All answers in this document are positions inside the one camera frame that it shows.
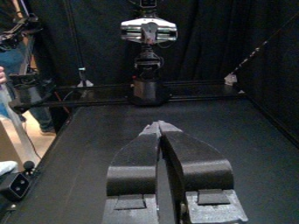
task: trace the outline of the camera mount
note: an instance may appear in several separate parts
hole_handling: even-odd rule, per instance
[[[13,50],[24,37],[28,38],[23,64],[19,74],[9,74],[13,85],[13,100],[8,103],[16,114],[24,113],[32,106],[43,103],[51,96],[53,84],[51,80],[43,80],[36,70],[31,67],[35,34],[43,30],[39,18],[32,13],[25,13],[16,19],[16,26],[0,34],[0,53]]]

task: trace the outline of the floor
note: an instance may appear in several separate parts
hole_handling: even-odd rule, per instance
[[[33,148],[39,155],[37,157],[41,158],[52,144],[52,140],[53,140],[55,136],[43,136],[40,134],[39,123],[33,119],[29,112],[25,112],[23,114],[23,116],[25,117],[25,122],[23,122],[23,128],[24,128],[24,131],[27,132],[27,135],[32,141]],[[20,140],[20,137],[17,136],[12,120],[8,119],[7,117],[4,117],[3,115],[0,115],[0,121],[4,125],[5,132],[11,138],[11,141],[13,143],[13,147],[16,148],[16,151],[23,151],[21,148],[24,146],[23,146],[21,140]]]

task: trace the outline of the robotic arm camera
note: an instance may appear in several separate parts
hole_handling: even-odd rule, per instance
[[[141,52],[135,58],[137,76],[133,83],[133,94],[129,101],[135,105],[160,105],[171,97],[164,88],[157,70],[161,68],[164,59],[152,49],[155,44],[175,41],[177,29],[173,23],[156,16],[156,0],[141,0],[141,17],[121,23],[121,39],[141,44]]]

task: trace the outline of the jeans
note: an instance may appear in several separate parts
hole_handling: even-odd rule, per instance
[[[25,45],[20,43],[17,48],[12,51],[0,53],[0,66],[4,67],[5,78],[8,82],[5,83],[7,89],[12,99],[15,98],[13,94],[13,84],[9,79],[9,74],[19,74],[20,65],[24,62],[24,50]],[[36,119],[40,124],[41,131],[53,130],[52,125],[52,116],[48,108],[31,108],[29,112],[32,117]]]

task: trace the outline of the cable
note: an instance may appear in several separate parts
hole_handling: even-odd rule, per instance
[[[235,75],[236,72],[240,70],[240,68],[250,62],[250,60],[255,57],[258,52],[260,51],[260,48],[264,47],[268,44],[268,41],[278,35],[278,33],[286,28],[286,26],[295,20],[295,18],[299,16],[299,11],[294,14],[294,16],[286,21],[283,26],[271,34],[270,38],[259,45],[259,47],[255,49],[255,51],[246,57],[246,59],[239,63],[234,71],[228,75]]]
[[[33,146],[33,141],[32,141],[32,139],[29,138],[25,129],[24,129],[24,133],[25,133],[25,135],[27,135],[27,137],[28,137],[28,140],[29,140],[29,142],[31,142],[32,150],[33,150],[35,155],[37,156],[39,159],[43,159],[41,156],[40,156],[39,153],[37,153],[37,150],[36,150],[36,148],[35,148],[35,146]]]
[[[11,216],[12,216],[12,211],[7,211],[5,212],[5,217],[4,217],[4,220],[1,221],[1,223],[0,224],[5,224],[7,222],[8,222],[8,219],[11,218]]]
[[[56,95],[56,97],[57,97],[57,99],[59,99],[59,101],[61,102],[61,98],[60,98],[60,96],[59,96],[59,94],[57,94],[57,92],[53,92],[53,94]],[[69,110],[65,108],[65,107],[63,107],[63,109],[64,109],[64,111],[67,112],[67,114],[69,114],[71,112],[69,112]]]

